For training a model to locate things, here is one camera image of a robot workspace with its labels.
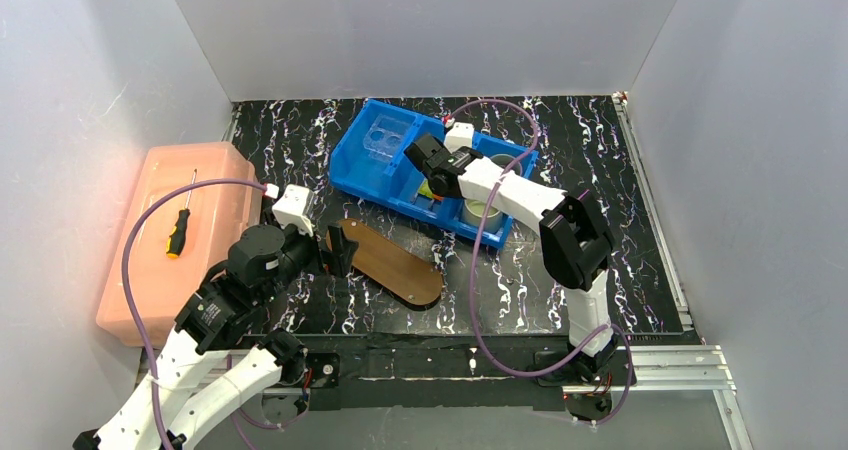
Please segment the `blue three-compartment plastic bin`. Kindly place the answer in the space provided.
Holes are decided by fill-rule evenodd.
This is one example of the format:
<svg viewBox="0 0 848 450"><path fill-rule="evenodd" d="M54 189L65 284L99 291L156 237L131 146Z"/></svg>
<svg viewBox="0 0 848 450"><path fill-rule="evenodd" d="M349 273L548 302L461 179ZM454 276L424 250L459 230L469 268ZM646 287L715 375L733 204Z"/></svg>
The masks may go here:
<svg viewBox="0 0 848 450"><path fill-rule="evenodd" d="M408 119L411 126L394 158L386 163L369 157L363 138L378 115ZM477 228L461 221L462 200L435 201L417 194L425 176L404 155L407 146L424 134L442 141L441 120L379 100L367 101L332 152L329 180L333 187L394 210L402 215L473 240Z"/></svg>

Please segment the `oval wooden tray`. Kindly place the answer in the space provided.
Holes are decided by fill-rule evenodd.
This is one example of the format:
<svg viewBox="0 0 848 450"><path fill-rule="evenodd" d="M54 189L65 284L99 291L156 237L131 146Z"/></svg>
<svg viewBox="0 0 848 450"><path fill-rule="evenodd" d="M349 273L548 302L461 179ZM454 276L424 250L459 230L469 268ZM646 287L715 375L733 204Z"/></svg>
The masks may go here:
<svg viewBox="0 0 848 450"><path fill-rule="evenodd" d="M410 253L363 221L335 223L347 242L357 243L352 267L382 286L409 308L423 311L441 299L444 277L434 263Z"/></svg>

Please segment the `light green ceramic mug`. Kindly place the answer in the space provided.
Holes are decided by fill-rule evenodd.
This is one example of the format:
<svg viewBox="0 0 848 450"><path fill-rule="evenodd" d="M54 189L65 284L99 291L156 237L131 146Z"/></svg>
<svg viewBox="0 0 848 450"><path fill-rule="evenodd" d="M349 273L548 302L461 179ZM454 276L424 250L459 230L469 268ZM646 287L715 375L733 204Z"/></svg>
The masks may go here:
<svg viewBox="0 0 848 450"><path fill-rule="evenodd" d="M477 200L464 200L461 207L461 221L471 227L478 228L483 216L486 216L484 226L485 233L497 234L503 225L503 213L495 208L490 207L485 212L485 203Z"/></svg>

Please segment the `grey ceramic mug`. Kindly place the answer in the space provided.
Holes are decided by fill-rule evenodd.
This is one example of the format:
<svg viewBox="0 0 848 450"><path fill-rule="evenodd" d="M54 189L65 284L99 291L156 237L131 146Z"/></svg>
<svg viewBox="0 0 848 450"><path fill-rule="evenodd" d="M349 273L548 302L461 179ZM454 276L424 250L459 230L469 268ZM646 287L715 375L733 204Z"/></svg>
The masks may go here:
<svg viewBox="0 0 848 450"><path fill-rule="evenodd" d="M490 157L493 163L498 165L501 168L507 168L514 160L512 155L508 154L496 154ZM516 173L517 175L523 174L523 167L520 161L516 162L512 167L511 171Z"/></svg>

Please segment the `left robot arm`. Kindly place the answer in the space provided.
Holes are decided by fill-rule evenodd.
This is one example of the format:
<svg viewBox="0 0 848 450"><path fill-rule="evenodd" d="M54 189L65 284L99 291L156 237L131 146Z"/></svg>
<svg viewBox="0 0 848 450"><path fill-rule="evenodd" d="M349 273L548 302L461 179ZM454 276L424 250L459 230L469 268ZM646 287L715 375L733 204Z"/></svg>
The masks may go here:
<svg viewBox="0 0 848 450"><path fill-rule="evenodd" d="M284 329L269 332L230 370L202 380L258 326L266 307L307 270L344 277L359 244L338 224L328 239L290 224L255 225L209 269L178 313L148 374L118 413L84 431L75 449L192 449L245 401L277 383L296 384L307 349Z"/></svg>

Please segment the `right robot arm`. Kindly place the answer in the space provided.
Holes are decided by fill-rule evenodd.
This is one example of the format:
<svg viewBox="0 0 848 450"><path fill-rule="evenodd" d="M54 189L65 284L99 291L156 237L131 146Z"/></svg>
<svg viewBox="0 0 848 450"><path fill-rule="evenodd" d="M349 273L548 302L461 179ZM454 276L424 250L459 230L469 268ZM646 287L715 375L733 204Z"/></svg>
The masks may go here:
<svg viewBox="0 0 848 450"><path fill-rule="evenodd" d="M430 134L404 154L434 194L489 204L537 233L546 271L566 290L566 364L586 380L604 372L617 348L607 297L614 238L591 193L537 184L470 147L449 150Z"/></svg>

